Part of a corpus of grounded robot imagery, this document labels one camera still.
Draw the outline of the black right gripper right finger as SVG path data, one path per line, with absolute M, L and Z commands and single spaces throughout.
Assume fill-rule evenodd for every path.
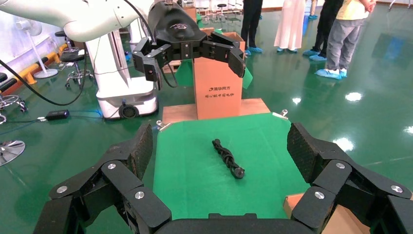
M 320 234 L 337 206 L 348 209 L 372 234 L 413 231 L 412 192 L 352 160 L 337 144 L 312 137 L 292 123 L 287 151 L 309 189 L 291 219 Z

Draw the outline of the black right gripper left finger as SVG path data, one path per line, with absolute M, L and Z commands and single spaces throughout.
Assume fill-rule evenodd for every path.
M 49 192 L 36 234 L 84 234 L 99 214 L 115 207 L 135 234 L 153 234 L 172 219 L 170 209 L 142 181 L 153 150 L 152 127 L 114 144 L 92 167 Z

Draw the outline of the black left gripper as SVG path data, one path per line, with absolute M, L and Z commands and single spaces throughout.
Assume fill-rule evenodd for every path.
M 245 74 L 240 43 L 224 34 L 201 31 L 197 23 L 175 2 L 155 1 L 148 24 L 156 42 L 141 39 L 132 51 L 135 70 L 162 89 L 161 68 L 171 60 L 207 58 L 228 64 L 238 77 Z

